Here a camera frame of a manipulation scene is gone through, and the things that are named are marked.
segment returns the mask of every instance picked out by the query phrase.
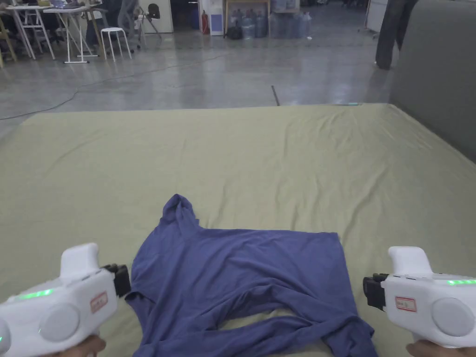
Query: white stool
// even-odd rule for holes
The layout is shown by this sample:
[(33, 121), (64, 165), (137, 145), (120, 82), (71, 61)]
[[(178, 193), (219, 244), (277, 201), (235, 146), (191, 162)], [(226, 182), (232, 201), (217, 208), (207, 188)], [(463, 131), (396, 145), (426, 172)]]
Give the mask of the white stool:
[(102, 35), (104, 32), (108, 33), (109, 45), (111, 47), (112, 59), (114, 60), (114, 62), (116, 62), (116, 58), (114, 57), (114, 49), (112, 48), (111, 32), (116, 33), (116, 37), (117, 37), (118, 44), (119, 44), (120, 55), (121, 55), (122, 58), (124, 58), (124, 56), (122, 55), (122, 48), (120, 46), (120, 41), (119, 41), (119, 33), (122, 32), (122, 34), (124, 35), (124, 39), (126, 40), (127, 52), (129, 52), (129, 57), (130, 57), (130, 59), (132, 59), (132, 56), (130, 55), (129, 44), (127, 43), (126, 33), (120, 27), (106, 27), (105, 29), (101, 30), (102, 49), (104, 50), (104, 56), (106, 56), (106, 46), (104, 45), (104, 36)]

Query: hand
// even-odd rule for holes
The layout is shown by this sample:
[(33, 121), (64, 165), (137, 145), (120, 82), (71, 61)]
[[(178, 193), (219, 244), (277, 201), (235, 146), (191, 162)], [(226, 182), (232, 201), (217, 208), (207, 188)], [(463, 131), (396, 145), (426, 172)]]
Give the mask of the hand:
[(413, 357), (476, 357), (476, 347), (444, 348), (429, 341), (418, 341), (407, 346)]
[(89, 357), (96, 356), (106, 348), (106, 342), (97, 336), (89, 336), (83, 342), (75, 347), (71, 347), (63, 352), (53, 353), (44, 357)]

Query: label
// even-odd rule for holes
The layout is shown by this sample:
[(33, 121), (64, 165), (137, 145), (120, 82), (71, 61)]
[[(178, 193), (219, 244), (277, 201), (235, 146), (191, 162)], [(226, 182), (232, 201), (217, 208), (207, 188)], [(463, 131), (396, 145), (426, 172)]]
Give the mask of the label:
[(91, 300), (91, 302), (89, 303), (89, 305), (91, 306), (91, 313), (94, 314), (94, 313), (98, 312), (107, 303), (108, 303), (108, 295), (104, 291), (104, 292), (100, 293), (98, 296), (96, 296), (95, 298), (93, 298)]
[(395, 297), (395, 305), (400, 310), (417, 312), (417, 303), (415, 299), (409, 299), (407, 297)]

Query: gray panel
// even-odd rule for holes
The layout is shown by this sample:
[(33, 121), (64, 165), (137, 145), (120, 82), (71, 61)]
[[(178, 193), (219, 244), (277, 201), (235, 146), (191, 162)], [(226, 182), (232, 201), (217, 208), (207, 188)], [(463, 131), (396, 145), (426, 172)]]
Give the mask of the gray panel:
[(476, 161), (476, 2), (420, 0), (390, 102)]

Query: fire extinguisher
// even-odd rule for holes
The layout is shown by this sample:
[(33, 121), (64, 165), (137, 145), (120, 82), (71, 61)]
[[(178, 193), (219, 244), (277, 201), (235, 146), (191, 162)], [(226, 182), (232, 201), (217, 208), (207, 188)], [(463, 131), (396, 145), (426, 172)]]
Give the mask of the fire extinguisher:
[(205, 10), (203, 10), (202, 13), (202, 33), (204, 35), (210, 34), (210, 27), (208, 26), (208, 15), (205, 13)]

